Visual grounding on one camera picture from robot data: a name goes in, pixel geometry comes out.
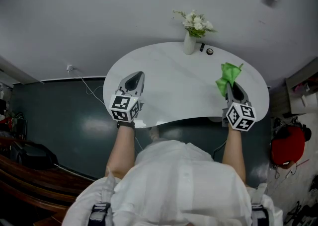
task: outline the strap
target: strap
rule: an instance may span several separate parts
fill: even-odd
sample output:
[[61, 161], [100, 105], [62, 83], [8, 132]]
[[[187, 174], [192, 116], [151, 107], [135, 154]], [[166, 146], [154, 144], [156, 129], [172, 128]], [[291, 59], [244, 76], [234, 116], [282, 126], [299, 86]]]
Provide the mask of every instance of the strap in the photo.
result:
[[130, 128], [135, 129], [135, 122], [123, 122], [123, 121], [117, 121], [117, 128], [119, 128], [120, 126], [127, 126]]
[[108, 177], [101, 191], [101, 203], [93, 206], [89, 217], [88, 226], [113, 226], [112, 209], [110, 205], [111, 196], [114, 193], [115, 177], [109, 169]]
[[267, 188], [267, 184], [263, 183], [258, 186], [254, 192], [251, 203], [252, 203], [252, 226], [269, 226], [269, 212], [262, 205], [262, 198]]
[[262, 203], [262, 198], [263, 195], [266, 191], [267, 188], [267, 184], [266, 183], [262, 183], [258, 186], [257, 190], [254, 192], [252, 199], [251, 199], [251, 203], [256, 204], [256, 205], [260, 205]]
[[272, 213], [272, 211], [268, 211], [268, 222], [270, 226], [275, 225], [274, 214]]

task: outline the green cloth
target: green cloth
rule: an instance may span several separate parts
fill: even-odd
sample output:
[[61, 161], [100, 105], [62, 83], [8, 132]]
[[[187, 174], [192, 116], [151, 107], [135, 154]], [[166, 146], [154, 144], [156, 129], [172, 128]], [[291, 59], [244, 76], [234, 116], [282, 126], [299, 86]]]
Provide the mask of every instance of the green cloth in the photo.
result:
[[233, 86], [235, 79], [241, 72], [243, 64], [239, 67], [232, 65], [230, 63], [221, 64], [222, 69], [222, 78], [218, 79], [216, 84], [221, 92], [221, 95], [225, 97], [227, 91], [227, 82], [230, 82], [231, 86]]

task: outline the black strap buckle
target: black strap buckle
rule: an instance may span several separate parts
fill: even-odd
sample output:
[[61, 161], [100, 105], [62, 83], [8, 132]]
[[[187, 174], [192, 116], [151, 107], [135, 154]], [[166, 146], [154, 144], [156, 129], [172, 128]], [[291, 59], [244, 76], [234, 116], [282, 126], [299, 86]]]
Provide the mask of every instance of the black strap buckle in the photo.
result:
[[261, 204], [252, 204], [252, 226], [269, 226], [268, 211]]
[[105, 218], [109, 208], [108, 202], [95, 204], [91, 210], [88, 226], [106, 226]]

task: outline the white cable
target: white cable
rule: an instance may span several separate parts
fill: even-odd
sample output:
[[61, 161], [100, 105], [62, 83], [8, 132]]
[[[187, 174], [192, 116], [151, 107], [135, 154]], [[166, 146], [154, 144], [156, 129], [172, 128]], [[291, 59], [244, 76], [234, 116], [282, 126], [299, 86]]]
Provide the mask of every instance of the white cable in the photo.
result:
[[72, 171], [70, 171], [70, 170], [68, 170], [68, 169], [65, 169], [65, 168], [63, 168], [63, 167], [61, 167], [61, 166], [59, 166], [59, 165], [57, 165], [57, 164], [55, 164], [55, 163], [54, 163], [54, 165], [55, 165], [56, 167], [58, 167], [58, 168], [62, 169], [62, 170], [65, 170], [65, 171], [67, 171], [67, 172], [69, 172], [69, 173], [73, 174], [73, 175], [80, 176], [80, 177], [82, 177], [82, 178], [85, 178], [85, 179], [88, 179], [88, 180], [95, 181], [94, 179], [91, 179], [91, 178], [88, 178], [88, 177], [85, 177], [85, 176], [82, 176], [82, 175], [76, 174], [76, 173], [74, 173], [74, 172], [72, 172]]
[[18, 116], [19, 116], [20, 114], [22, 114], [22, 113], [20, 112], [19, 114], [17, 114], [17, 115], [15, 116], [15, 118], [18, 118]]
[[105, 103], [103, 103], [103, 102], [94, 94], [94, 92], [89, 88], [89, 86], [86, 84], [86, 82], [84, 81], [84, 79], [83, 79], [82, 77], [80, 77], [80, 76], [79, 76], [79, 78], [84, 82], [84, 84], [85, 84], [86, 87], [89, 89], [89, 91], [91, 91], [91, 94], [94, 95], [97, 100], [99, 100], [102, 104], [105, 105]]
[[[72, 71], [76, 71], [76, 69], [72, 69], [72, 70], [70, 70], [70, 71], [68, 71], [68, 74], [70, 74], [70, 72], [72, 72]], [[95, 94], [94, 94], [94, 92], [98, 89], [98, 88], [100, 88], [101, 86], [99, 86], [98, 88], [96, 88], [95, 90], [94, 90], [94, 92], [89, 88], [89, 86], [86, 84], [86, 82], [84, 81], [84, 79], [80, 76], [80, 75], [78, 75], [78, 77], [84, 82], [84, 84], [86, 85], [86, 88], [85, 88], [85, 90], [86, 90], [86, 93], [87, 94], [92, 94], [92, 95], [94, 95], [94, 97], [97, 99], [97, 100], [99, 100], [102, 104], [104, 104], [105, 105], [105, 103], [103, 103]]]
[[137, 139], [136, 137], [135, 137], [135, 139], [137, 140], [138, 145], [140, 146], [141, 150], [144, 150], [144, 149], [142, 148], [142, 146], [140, 145], [140, 143], [139, 143], [138, 139]]
[[103, 85], [100, 85], [99, 87], [97, 87], [97, 88], [93, 91], [93, 93], [95, 93], [96, 90], [99, 89], [100, 87], [104, 87], [104, 86], [103, 86]]

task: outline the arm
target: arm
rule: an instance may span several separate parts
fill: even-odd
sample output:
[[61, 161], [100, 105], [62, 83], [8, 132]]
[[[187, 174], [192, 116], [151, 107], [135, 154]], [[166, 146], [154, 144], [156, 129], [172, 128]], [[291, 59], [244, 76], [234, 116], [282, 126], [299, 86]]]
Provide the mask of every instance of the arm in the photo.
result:
[[240, 131], [233, 130], [229, 124], [229, 134], [225, 145], [223, 164], [232, 166], [242, 181], [246, 182], [246, 172], [242, 152], [242, 140]]
[[109, 156], [107, 167], [115, 177], [123, 179], [135, 165], [135, 133], [127, 126], [120, 126], [113, 150]]

